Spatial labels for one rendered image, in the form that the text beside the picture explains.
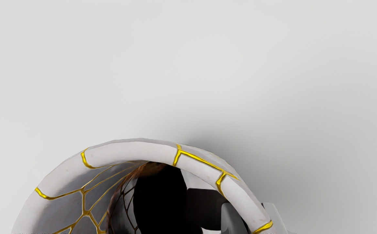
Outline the white mug with gold cracks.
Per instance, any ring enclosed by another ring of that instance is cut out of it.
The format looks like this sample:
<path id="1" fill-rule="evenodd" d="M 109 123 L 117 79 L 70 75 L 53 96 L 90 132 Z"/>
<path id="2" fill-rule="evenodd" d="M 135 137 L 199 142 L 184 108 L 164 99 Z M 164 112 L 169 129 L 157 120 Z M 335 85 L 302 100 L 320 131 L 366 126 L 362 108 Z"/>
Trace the white mug with gold cracks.
<path id="1" fill-rule="evenodd" d="M 63 161 L 29 196 L 11 234 L 197 234 L 187 222 L 189 188 L 218 191 L 248 234 L 276 234 L 266 231 L 273 222 L 263 203 L 226 161 L 144 138 L 103 143 Z"/>

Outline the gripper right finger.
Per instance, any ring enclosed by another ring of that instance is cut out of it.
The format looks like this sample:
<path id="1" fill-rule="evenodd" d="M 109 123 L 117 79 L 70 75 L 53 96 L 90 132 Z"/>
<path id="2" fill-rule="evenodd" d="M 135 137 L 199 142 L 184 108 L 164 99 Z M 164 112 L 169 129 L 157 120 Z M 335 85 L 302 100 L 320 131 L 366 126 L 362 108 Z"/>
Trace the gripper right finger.
<path id="1" fill-rule="evenodd" d="M 263 203 L 263 207 L 273 222 L 272 227 L 266 231 L 268 231 L 268 233 L 273 233 L 275 231 L 276 234 L 289 234 L 276 206 L 273 203 Z"/>

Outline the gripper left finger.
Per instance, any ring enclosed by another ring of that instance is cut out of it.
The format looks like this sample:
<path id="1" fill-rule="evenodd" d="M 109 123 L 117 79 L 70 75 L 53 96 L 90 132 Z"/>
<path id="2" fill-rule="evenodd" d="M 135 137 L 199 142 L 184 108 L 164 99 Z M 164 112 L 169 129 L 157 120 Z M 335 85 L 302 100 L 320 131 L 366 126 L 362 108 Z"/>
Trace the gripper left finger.
<path id="1" fill-rule="evenodd" d="M 187 222 L 197 234 L 248 234 L 248 227 L 234 206 L 216 190 L 187 190 Z"/>

